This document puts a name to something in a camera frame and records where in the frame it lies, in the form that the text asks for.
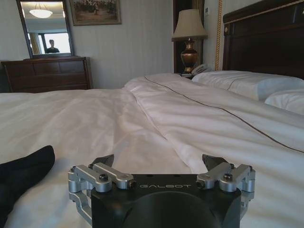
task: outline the metal gripper bracket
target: metal gripper bracket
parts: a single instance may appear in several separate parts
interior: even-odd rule
[[[197,176],[198,187],[212,189],[214,183],[219,181],[219,187],[222,191],[234,192],[241,190],[241,213],[240,218],[244,216],[248,209],[248,203],[254,198],[256,171],[248,165],[240,165],[233,169],[231,164],[223,162],[207,173]]]
[[[121,173],[103,163],[93,165],[93,169],[85,165],[72,167],[68,172],[69,198],[76,203],[78,213],[92,225],[92,210],[87,196],[95,188],[97,192],[108,192],[112,182],[119,189],[129,189],[136,183],[133,175]]]

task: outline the telephone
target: telephone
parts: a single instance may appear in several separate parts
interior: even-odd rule
[[[191,74],[192,76],[198,75],[202,72],[210,72],[212,69],[207,68],[207,64],[201,64],[197,66],[195,69],[192,70]]]

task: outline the curtain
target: curtain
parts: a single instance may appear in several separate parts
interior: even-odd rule
[[[204,0],[192,0],[192,8],[199,10],[201,22],[204,25]],[[194,40],[194,49],[198,52],[198,61],[195,66],[203,64],[204,41],[202,39]]]
[[[39,48],[39,40],[37,42],[36,34],[33,32],[29,33],[30,42],[32,44],[33,49],[33,55],[40,54],[40,48]]]

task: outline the wrinkled bedding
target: wrinkled bedding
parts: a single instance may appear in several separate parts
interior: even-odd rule
[[[115,154],[130,173],[201,173],[202,153],[257,171],[241,227],[303,227],[304,117],[173,74],[119,90],[0,95],[1,162],[52,145],[56,162],[6,227],[90,227],[68,199],[67,170]]]

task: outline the wooden dresser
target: wooden dresser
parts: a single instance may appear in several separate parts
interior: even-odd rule
[[[61,57],[2,62],[11,92],[90,89],[88,58]]]

